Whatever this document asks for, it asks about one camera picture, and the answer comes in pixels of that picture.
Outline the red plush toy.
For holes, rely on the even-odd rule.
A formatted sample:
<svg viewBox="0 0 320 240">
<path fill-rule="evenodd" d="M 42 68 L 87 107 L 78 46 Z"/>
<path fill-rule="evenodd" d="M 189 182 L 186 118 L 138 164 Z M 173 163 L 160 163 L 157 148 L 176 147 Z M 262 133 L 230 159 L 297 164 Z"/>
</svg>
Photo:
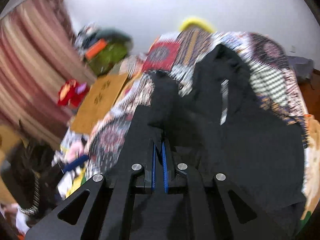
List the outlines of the red plush toy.
<svg viewBox="0 0 320 240">
<path fill-rule="evenodd" d="M 70 79 L 60 88 L 57 105 L 78 108 L 88 92 L 89 86 L 86 82 L 79 83 Z"/>
</svg>

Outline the grey backpack on floor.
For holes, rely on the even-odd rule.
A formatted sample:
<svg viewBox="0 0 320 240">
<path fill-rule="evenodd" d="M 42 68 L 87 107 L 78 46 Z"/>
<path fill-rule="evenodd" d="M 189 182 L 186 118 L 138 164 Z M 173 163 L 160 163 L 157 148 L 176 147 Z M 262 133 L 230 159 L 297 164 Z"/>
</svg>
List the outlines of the grey backpack on floor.
<svg viewBox="0 0 320 240">
<path fill-rule="evenodd" d="M 314 61 L 304 57 L 288 56 L 290 68 L 295 72 L 298 83 L 305 83 L 311 80 Z"/>
</svg>

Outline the green patterned storage box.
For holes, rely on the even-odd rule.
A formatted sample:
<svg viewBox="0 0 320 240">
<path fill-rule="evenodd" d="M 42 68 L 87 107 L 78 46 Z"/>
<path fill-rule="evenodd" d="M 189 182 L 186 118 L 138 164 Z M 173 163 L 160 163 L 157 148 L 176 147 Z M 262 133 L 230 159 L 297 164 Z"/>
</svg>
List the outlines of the green patterned storage box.
<svg viewBox="0 0 320 240">
<path fill-rule="evenodd" d="M 127 55 L 127 48 L 123 43 L 108 43 L 100 51 L 87 51 L 85 59 L 96 76 L 107 74 L 113 66 Z"/>
</svg>

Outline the black zip hoodie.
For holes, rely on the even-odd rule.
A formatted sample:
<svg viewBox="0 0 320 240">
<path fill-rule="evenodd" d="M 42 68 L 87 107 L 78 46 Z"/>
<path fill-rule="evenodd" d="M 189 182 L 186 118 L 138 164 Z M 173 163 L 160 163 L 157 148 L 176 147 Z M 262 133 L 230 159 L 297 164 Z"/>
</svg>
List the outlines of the black zip hoodie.
<svg viewBox="0 0 320 240">
<path fill-rule="evenodd" d="M 222 203 L 213 180 L 222 173 L 293 237 L 306 202 L 302 129 L 259 107 L 250 75 L 236 52 L 221 44 L 195 65 L 188 95 L 180 96 L 166 74 L 153 74 L 151 105 L 136 110 L 122 153 L 136 161 L 152 153 L 151 140 L 167 139 L 174 160 L 197 169 L 209 187 L 214 217 Z"/>
</svg>

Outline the striped red gold curtain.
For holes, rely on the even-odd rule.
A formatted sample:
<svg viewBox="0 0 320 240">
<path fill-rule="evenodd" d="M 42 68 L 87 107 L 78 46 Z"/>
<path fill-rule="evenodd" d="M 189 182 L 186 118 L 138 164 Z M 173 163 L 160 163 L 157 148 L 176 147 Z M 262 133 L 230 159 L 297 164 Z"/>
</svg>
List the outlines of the striped red gold curtain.
<svg viewBox="0 0 320 240">
<path fill-rule="evenodd" d="M 58 93 L 96 80 L 73 46 L 63 0 L 25 0 L 1 19 L 1 122 L 58 148 L 72 112 Z"/>
</svg>

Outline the dark grey cushion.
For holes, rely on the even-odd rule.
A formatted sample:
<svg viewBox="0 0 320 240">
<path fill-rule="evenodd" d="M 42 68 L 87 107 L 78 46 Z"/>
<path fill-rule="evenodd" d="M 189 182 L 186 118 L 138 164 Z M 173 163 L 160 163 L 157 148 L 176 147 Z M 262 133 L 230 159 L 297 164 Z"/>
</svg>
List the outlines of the dark grey cushion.
<svg viewBox="0 0 320 240">
<path fill-rule="evenodd" d="M 128 35 L 127 33 L 112 29 L 112 28 L 106 28 L 106 29 L 100 29 L 97 31 L 95 38 L 97 39 L 104 39 L 104 40 L 112 40 L 112 41 L 120 41 L 124 43 L 131 43 L 132 37 Z"/>
</svg>

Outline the patchwork patterned bedspread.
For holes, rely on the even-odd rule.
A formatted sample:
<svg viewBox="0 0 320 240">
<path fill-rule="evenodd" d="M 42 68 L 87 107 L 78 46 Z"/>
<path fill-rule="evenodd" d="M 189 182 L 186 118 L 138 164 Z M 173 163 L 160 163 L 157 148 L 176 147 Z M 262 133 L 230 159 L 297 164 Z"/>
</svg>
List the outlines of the patchwork patterned bedspread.
<svg viewBox="0 0 320 240">
<path fill-rule="evenodd" d="M 308 220 L 319 202 L 319 122 L 308 114 L 295 72 L 282 47 L 265 35 L 234 31 L 211 34 L 201 29 L 162 35 L 159 40 L 180 45 L 168 73 L 178 82 L 181 96 L 191 92 L 195 64 L 216 45 L 223 44 L 248 64 L 251 70 L 249 81 L 259 106 L 271 110 L 287 124 L 302 126 L 305 148 L 302 191 L 306 204 L 301 219 Z M 150 104 L 153 84 L 143 68 L 147 59 L 145 55 L 129 56 L 116 64 L 121 74 L 129 76 L 129 83 L 91 132 L 85 147 L 90 156 L 86 178 L 105 172 L 116 164 L 136 107 Z"/>
</svg>

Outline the orange box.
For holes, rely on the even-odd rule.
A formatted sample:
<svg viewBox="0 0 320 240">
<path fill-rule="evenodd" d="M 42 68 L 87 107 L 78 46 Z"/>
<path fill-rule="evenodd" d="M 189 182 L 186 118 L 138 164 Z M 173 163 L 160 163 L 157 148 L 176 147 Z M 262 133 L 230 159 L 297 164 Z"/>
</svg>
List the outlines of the orange box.
<svg viewBox="0 0 320 240">
<path fill-rule="evenodd" d="M 94 58 L 98 53 L 100 53 L 105 47 L 107 46 L 107 42 L 104 39 L 100 39 L 95 44 L 90 46 L 85 53 L 85 58 L 87 60 L 91 60 Z"/>
</svg>

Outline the bamboo lap desk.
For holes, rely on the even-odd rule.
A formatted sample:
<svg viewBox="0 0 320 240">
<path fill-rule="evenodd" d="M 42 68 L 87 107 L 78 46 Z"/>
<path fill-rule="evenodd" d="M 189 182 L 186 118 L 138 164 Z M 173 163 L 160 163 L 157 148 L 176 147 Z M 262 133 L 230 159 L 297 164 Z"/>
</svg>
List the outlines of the bamboo lap desk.
<svg viewBox="0 0 320 240">
<path fill-rule="evenodd" d="M 92 85 L 70 125 L 70 130 L 90 134 L 96 123 L 111 109 L 127 81 L 127 74 L 108 74 Z"/>
</svg>

